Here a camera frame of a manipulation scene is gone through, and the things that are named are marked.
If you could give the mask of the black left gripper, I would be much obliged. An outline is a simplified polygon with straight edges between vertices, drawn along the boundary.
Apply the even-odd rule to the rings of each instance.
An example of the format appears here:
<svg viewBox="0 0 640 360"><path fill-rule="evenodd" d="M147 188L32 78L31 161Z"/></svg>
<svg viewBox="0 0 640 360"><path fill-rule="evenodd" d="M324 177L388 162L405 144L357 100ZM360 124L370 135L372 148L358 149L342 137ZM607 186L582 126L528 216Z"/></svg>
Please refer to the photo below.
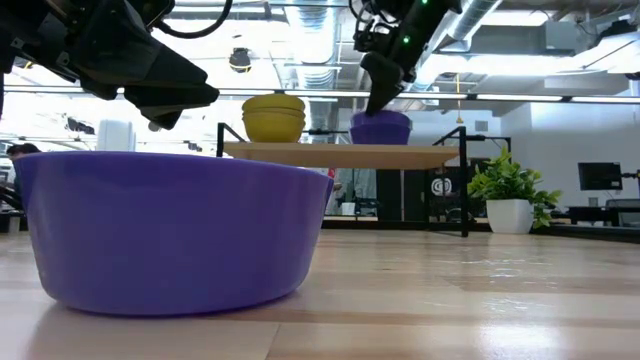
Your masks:
<svg viewBox="0 0 640 360"><path fill-rule="evenodd" d="M211 104L219 90L195 64L150 29L173 9L168 0L48 1L38 32L56 67L87 92L112 100L120 88L155 127L172 130L181 107Z"/></svg>

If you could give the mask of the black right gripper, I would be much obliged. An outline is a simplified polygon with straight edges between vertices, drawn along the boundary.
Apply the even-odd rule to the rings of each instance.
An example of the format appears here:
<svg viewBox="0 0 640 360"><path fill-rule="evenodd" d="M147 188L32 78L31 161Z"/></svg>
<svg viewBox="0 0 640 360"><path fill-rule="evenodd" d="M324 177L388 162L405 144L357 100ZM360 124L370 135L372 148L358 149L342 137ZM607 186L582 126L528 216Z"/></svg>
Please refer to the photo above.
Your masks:
<svg viewBox="0 0 640 360"><path fill-rule="evenodd" d="M403 91L401 82L416 79L416 64L426 45L428 32L411 24L392 27L378 35L378 52L366 53L360 66L369 74L371 89L365 113L373 116Z"/></svg>

